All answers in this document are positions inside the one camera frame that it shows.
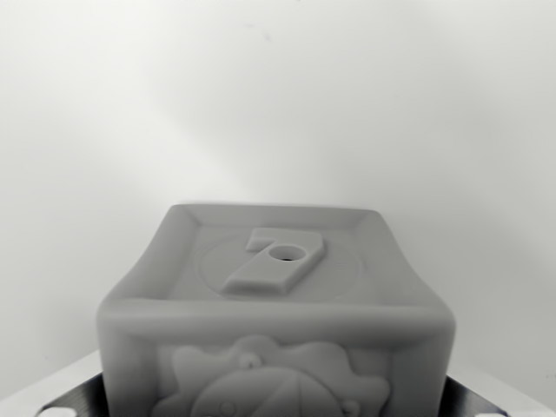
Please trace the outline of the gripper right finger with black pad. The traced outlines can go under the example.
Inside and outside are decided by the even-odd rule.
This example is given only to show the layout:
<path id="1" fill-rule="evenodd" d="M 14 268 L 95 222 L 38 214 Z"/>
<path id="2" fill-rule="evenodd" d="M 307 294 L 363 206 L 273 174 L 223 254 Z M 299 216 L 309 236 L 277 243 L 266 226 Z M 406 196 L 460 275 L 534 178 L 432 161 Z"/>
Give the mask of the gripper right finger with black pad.
<path id="1" fill-rule="evenodd" d="M 442 397 L 443 416 L 554 416 L 555 373 L 549 374 L 551 397 L 511 363 L 488 365 L 462 354 L 450 360 Z"/>

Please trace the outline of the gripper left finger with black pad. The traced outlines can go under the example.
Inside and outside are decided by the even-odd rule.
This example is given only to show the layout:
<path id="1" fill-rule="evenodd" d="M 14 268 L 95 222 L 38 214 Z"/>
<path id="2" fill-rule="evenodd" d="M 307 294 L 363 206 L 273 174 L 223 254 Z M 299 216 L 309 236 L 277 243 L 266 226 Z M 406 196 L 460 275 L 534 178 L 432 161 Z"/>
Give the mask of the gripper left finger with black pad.
<path id="1" fill-rule="evenodd" d="M 36 416 L 47 403 L 102 372 L 98 350 L 1 400 L 2 416 Z"/>

